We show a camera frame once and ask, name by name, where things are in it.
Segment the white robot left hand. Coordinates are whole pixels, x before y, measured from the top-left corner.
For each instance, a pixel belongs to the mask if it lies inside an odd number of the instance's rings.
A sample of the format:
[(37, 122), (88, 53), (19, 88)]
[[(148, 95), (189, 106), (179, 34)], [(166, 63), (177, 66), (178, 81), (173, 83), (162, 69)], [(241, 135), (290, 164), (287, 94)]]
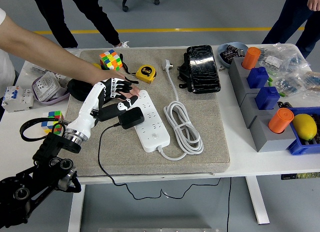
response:
[(110, 78), (95, 85), (77, 79), (69, 81), (70, 94), (83, 102), (78, 117), (66, 127), (64, 137), (69, 140), (86, 142), (91, 129), (100, 121), (106, 121), (125, 113), (138, 99), (136, 95), (126, 98), (117, 93), (122, 89), (131, 89), (127, 80)]

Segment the person's hand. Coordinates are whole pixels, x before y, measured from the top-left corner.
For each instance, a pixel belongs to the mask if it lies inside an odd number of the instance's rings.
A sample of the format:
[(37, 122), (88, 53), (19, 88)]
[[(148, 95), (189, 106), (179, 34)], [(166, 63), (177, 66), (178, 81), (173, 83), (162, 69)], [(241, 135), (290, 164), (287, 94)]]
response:
[(320, 0), (308, 0), (307, 7), (314, 12), (320, 11)]
[[(94, 86), (96, 83), (104, 80), (108, 80), (110, 78), (118, 78), (121, 80), (126, 80), (124, 74), (116, 71), (116, 70), (101, 70), (95, 69), (93, 75), (90, 77), (89, 82)], [(130, 85), (129, 88), (118, 90), (117, 93), (122, 94), (127, 99), (132, 96), (139, 96), (140, 90), (135, 85)]]

